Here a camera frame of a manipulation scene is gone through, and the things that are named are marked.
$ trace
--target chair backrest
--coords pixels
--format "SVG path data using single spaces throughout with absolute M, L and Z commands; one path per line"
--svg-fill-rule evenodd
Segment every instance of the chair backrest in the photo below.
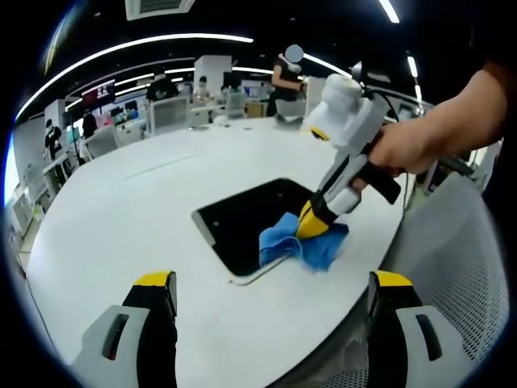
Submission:
M 246 95 L 240 91 L 230 91 L 226 98 L 225 114 L 228 118 L 245 117 Z
M 474 365 L 508 321 L 502 247 L 476 187 L 454 173 L 402 222 L 388 270 L 409 277 L 424 304 L 461 333 Z
M 95 133 L 85 140 L 86 147 L 92 158 L 98 158 L 118 148 L 115 126 L 99 128 Z
M 207 109 L 191 109 L 189 125 L 191 127 L 200 127 L 210 123 L 210 111 Z
M 322 101 L 322 92 L 323 88 L 325 88 L 325 82 L 326 78 L 309 77 L 307 81 L 305 117 Z
M 30 202 L 36 203 L 47 189 L 42 168 L 29 163 L 23 173 L 23 184 L 29 191 Z
M 151 133 L 158 135 L 188 127 L 190 104 L 188 97 L 174 97 L 151 103 Z
M 303 117 L 305 114 L 305 100 L 297 99 L 296 101 L 284 101 L 277 99 L 276 111 L 283 117 Z

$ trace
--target white ceiling light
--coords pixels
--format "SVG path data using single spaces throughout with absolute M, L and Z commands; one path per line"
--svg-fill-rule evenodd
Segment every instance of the white ceiling light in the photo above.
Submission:
M 420 89 L 420 85 L 414 86 L 414 93 L 417 96 L 417 100 L 422 101 L 422 89 Z
M 106 82 L 103 82 L 101 83 L 100 85 L 95 85 L 93 87 L 91 87 L 90 89 L 88 89 L 87 91 L 83 91 L 81 92 L 81 95 L 85 95 L 86 93 L 90 93 L 91 91 L 94 91 L 95 89 L 98 89 L 104 85 L 109 85 L 110 83 L 113 83 L 115 80 L 114 79 L 110 79 L 109 81 L 106 81 Z
M 389 21 L 391 23 L 397 24 L 401 22 L 397 16 L 397 12 L 395 12 L 395 9 L 393 8 L 389 0 L 379 0 L 379 3 L 385 9 L 386 15 L 388 16 Z
M 413 57 L 407 57 L 407 63 L 410 65 L 410 72 L 414 78 L 418 77 L 417 63 Z
M 134 87 L 130 87 L 129 89 L 126 89 L 125 91 L 117 91 L 115 95 L 125 95 L 126 93 L 129 93 L 130 91 L 138 91 L 140 89 L 144 89 L 146 87 L 149 87 L 151 84 L 146 83 L 145 85 L 138 85 Z
M 115 82 L 115 86 L 119 86 L 119 85 L 123 85 L 123 84 L 125 84 L 125 83 L 129 83 L 129 82 L 137 81 L 137 80 L 139 80 L 139 79 L 143 79 L 143 78 L 151 78 L 151 77 L 154 77 L 154 73 L 149 73 L 149 74 L 139 75 L 138 77 L 133 77 L 133 78 L 130 78 L 130 79 L 125 79 L 124 81 Z
M 309 54 L 304 54 L 304 58 L 308 59 L 309 61 L 318 63 L 319 65 L 325 66 L 327 69 L 331 69 L 338 74 L 344 75 L 345 77 L 352 78 L 351 74 L 347 73 L 345 70 L 339 69 L 337 66 L 331 65 L 329 62 L 322 61 L 321 59 L 313 57 Z
M 186 72 L 189 72 L 189 71 L 195 71 L 195 67 L 186 67 L 184 69 L 165 70 L 165 74 L 186 73 Z
M 247 73 L 273 74 L 273 70 L 255 69 L 254 67 L 232 67 L 232 71 L 246 71 Z
M 22 107 L 19 109 L 18 113 L 15 116 L 15 120 L 17 120 L 20 117 L 20 115 L 23 112 L 25 112 L 25 110 L 28 108 L 28 106 L 31 103 L 33 103 L 34 100 L 37 99 L 41 95 L 41 93 L 46 91 L 55 81 L 57 81 L 60 78 L 63 78 L 65 75 L 67 75 L 72 70 L 77 69 L 79 66 L 82 66 L 85 63 L 88 63 L 89 61 L 93 61 L 94 59 L 97 59 L 103 55 L 113 53 L 118 50 L 126 49 L 128 47 L 137 46 L 139 44 L 159 42 L 159 41 L 164 41 L 164 40 L 174 40 L 174 39 L 218 39 L 218 40 L 234 40 L 234 41 L 243 42 L 243 43 L 252 43 L 253 42 L 253 39 L 245 38 L 242 36 L 188 33 L 188 34 L 171 34 L 171 35 L 151 36 L 150 38 L 138 39 L 138 40 L 133 40 L 133 41 L 127 42 L 127 43 L 118 44 L 117 46 L 106 48 L 102 51 L 99 51 L 98 53 L 90 55 L 89 57 L 81 59 L 79 62 L 74 63 L 73 65 L 67 67 L 66 69 L 62 70 L 60 73 L 58 73 L 55 76 L 53 76 L 52 78 L 50 78 L 40 89 L 38 89 L 22 105 Z
M 65 112 L 68 111 L 73 105 L 77 105 L 78 103 L 80 103 L 82 101 L 82 97 L 79 98 L 79 99 L 76 99 L 75 101 L 73 101 L 72 103 L 70 103 L 69 105 L 67 105 L 65 107 Z

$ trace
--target black handle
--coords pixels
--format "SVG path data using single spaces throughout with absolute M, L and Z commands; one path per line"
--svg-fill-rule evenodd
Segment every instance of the black handle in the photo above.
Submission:
M 393 177 L 373 163 L 366 162 L 364 167 L 359 170 L 357 178 L 371 184 L 391 205 L 395 203 L 401 193 L 401 187 Z

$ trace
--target hand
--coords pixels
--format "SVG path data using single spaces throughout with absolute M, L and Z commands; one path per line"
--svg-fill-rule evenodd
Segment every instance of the hand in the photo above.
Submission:
M 403 171 L 413 174 L 424 172 L 436 160 L 427 144 L 427 133 L 432 131 L 432 125 L 426 117 L 386 125 L 368 160 L 383 167 L 392 176 L 399 176 Z M 364 181 L 356 179 L 352 187 L 361 191 L 366 185 Z

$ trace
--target computer monitor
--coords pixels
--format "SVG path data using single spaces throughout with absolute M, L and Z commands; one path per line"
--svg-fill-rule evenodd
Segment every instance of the computer monitor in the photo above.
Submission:
M 242 82 L 242 77 L 238 72 L 235 71 L 225 71 L 225 75 L 223 78 L 223 87 L 231 87 L 233 89 L 237 89 Z
M 125 104 L 125 108 L 129 111 L 136 111 L 138 110 L 138 105 L 137 105 L 137 102 L 136 100 L 134 99 L 133 101 L 129 101 Z
M 121 107 L 117 107 L 115 109 L 110 110 L 110 115 L 111 115 L 111 117 L 115 117 L 116 115 L 119 115 L 123 111 L 124 111 L 124 109 L 122 109 Z

